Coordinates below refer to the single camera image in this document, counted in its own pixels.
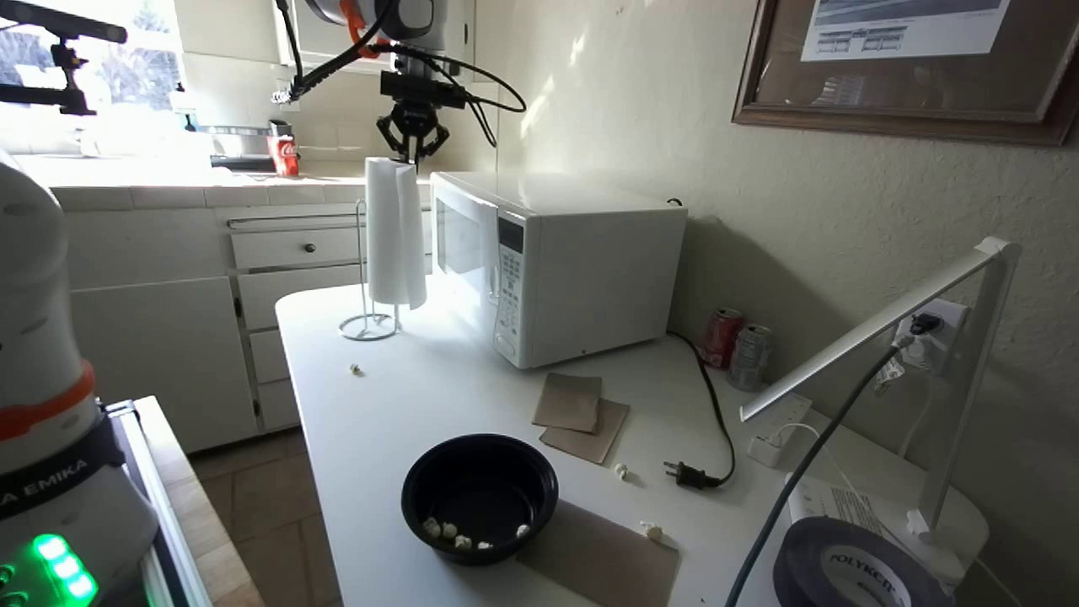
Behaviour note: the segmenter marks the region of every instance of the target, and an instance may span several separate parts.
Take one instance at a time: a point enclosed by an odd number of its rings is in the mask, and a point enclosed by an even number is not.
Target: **white cabinet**
[[[67,214],[67,277],[106,403],[160,394],[188,452],[260,432],[211,209]]]
[[[260,432],[301,424],[285,378],[274,303],[297,290],[362,283],[362,231],[353,206],[301,206],[255,215],[227,215],[233,288],[247,333],[248,387]]]

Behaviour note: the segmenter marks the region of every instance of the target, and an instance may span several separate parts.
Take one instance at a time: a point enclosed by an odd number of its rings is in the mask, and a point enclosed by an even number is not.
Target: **cabinet drawer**
[[[244,327],[267,329],[275,327],[274,303],[297,290],[362,283],[362,265],[321,265],[290,273],[238,273]]]
[[[233,233],[233,258],[238,269],[357,264],[362,233],[357,226]]]
[[[260,386],[264,432],[284,432],[301,424],[297,394],[290,381]]]
[[[275,329],[248,333],[248,359],[260,386],[290,378]]]

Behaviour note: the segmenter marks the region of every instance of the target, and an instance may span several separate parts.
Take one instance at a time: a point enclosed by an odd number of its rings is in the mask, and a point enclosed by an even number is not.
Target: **green light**
[[[62,579],[72,579],[72,578],[77,578],[81,573],[81,564],[77,564],[77,558],[65,558],[65,560],[54,560],[52,564],[54,568],[54,573],[62,578]]]
[[[42,560],[62,560],[65,554],[72,554],[67,541],[57,535],[57,534],[34,535],[34,549],[36,549]]]
[[[94,597],[94,595],[98,595],[98,585],[94,585],[88,573],[81,573],[81,578],[73,578],[73,579],[67,585],[67,595],[77,597],[77,600],[85,600],[85,597]]]

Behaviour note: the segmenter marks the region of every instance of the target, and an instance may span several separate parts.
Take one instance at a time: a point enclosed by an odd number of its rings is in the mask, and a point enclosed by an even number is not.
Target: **window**
[[[173,0],[34,0],[36,8],[128,28],[128,44],[77,38],[88,63],[73,74],[94,117],[72,117],[46,105],[0,105],[0,145],[46,156],[137,156],[163,126],[176,126],[180,35]],[[0,20],[0,80],[65,88],[52,61],[54,35]]]

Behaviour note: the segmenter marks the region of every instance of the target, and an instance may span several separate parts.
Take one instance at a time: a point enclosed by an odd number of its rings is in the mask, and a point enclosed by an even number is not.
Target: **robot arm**
[[[434,156],[446,145],[447,127],[443,127],[439,109],[469,109],[488,145],[497,145],[497,134],[487,122],[483,105],[501,113],[525,113],[525,100],[501,77],[476,63],[439,56],[439,50],[446,47],[446,0],[306,0],[306,9],[332,24],[351,28],[353,35],[353,47],[347,47],[345,53],[336,53],[310,74],[302,74],[285,4],[290,0],[275,0],[297,61],[290,100],[302,99],[310,88],[317,88],[324,77],[332,77],[357,56],[396,53],[396,70],[380,74],[380,93],[396,99],[396,109],[392,115],[379,117],[379,132],[408,162]],[[497,80],[515,99],[515,105],[499,105],[469,93],[454,80],[460,70],[471,70]]]

